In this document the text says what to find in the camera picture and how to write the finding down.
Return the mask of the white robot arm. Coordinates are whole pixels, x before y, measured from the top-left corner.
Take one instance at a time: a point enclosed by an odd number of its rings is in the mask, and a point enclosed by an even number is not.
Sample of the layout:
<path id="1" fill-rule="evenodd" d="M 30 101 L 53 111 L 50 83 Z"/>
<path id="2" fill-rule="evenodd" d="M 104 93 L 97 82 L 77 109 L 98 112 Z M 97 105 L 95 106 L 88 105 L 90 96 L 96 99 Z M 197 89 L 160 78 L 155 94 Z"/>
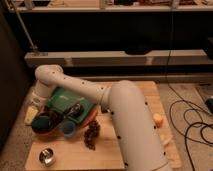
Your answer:
<path id="1" fill-rule="evenodd" d="M 134 82 L 100 85 L 66 75 L 60 65 L 40 65 L 35 77 L 30 102 L 38 109 L 56 87 L 62 87 L 110 110 L 126 171 L 173 171 L 148 102 Z"/>

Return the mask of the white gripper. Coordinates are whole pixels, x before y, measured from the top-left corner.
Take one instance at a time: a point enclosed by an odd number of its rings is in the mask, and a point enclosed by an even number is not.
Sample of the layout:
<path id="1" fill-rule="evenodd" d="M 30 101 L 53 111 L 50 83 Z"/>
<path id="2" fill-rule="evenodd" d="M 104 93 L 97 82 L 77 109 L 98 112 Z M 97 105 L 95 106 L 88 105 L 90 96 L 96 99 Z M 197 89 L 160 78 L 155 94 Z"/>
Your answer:
<path id="1" fill-rule="evenodd" d="M 47 99 L 45 97 L 41 97 L 35 93 L 32 93 L 30 95 L 29 104 L 33 106 L 29 106 L 27 108 L 24 123 L 26 125 L 30 125 L 33 119 L 35 118 L 35 116 L 37 115 L 38 109 L 42 110 L 46 103 L 47 103 Z"/>

